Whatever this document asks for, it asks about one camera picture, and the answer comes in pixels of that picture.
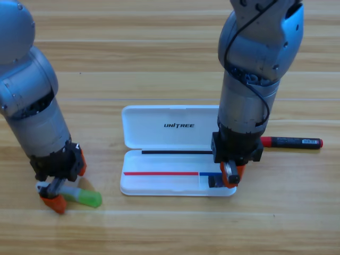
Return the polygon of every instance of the gray robot arm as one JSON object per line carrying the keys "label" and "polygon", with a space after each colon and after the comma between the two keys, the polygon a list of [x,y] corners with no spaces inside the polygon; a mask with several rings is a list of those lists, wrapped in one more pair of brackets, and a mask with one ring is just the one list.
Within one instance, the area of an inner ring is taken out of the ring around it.
{"label": "gray robot arm", "polygon": [[55,98],[56,74],[43,53],[33,45],[35,23],[17,1],[0,1],[0,113],[30,159],[36,179],[54,180],[39,191],[58,213],[65,201],[58,194],[67,179],[75,181],[85,171],[85,161]]}
{"label": "gray robot arm", "polygon": [[[280,80],[294,61],[303,37],[302,1],[231,3],[234,11],[219,39],[218,58],[225,73],[217,120],[219,131],[212,134],[211,143],[214,161],[221,163],[222,172],[260,161],[260,137]],[[231,172],[224,181],[230,188],[241,180],[236,169]]]}

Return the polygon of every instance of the table surface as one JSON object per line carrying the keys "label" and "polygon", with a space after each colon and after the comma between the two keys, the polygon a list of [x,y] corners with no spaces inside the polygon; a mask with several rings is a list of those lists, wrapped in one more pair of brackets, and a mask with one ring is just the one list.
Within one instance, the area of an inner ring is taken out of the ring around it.
{"label": "table surface", "polygon": [[25,0],[58,102],[103,195],[59,216],[0,121],[1,254],[340,254],[340,2],[308,0],[300,51],[265,135],[320,137],[320,151],[266,149],[230,198],[120,192],[127,105],[219,104],[228,0]]}

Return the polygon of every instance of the green marker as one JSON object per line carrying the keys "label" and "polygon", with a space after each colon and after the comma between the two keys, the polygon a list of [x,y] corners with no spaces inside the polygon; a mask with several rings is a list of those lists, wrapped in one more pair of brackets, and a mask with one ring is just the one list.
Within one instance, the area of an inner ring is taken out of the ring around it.
{"label": "green marker", "polygon": [[[48,186],[48,182],[38,182],[36,188]],[[78,202],[86,206],[97,208],[101,205],[101,194],[96,191],[83,190],[81,188],[74,188],[69,186],[62,186],[60,191],[66,201]]]}

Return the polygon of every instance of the red marker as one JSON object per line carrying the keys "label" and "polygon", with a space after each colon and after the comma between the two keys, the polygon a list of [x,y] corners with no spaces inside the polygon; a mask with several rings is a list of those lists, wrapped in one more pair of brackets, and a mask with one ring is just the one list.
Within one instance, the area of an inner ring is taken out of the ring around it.
{"label": "red marker", "polygon": [[292,149],[320,149],[324,142],[319,138],[261,137],[264,147]]}

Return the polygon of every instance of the red line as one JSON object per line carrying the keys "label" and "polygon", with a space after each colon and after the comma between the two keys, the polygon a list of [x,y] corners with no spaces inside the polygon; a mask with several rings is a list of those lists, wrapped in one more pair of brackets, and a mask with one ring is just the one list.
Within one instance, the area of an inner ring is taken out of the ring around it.
{"label": "red line", "polygon": [[198,172],[124,172],[124,175],[198,175]]}

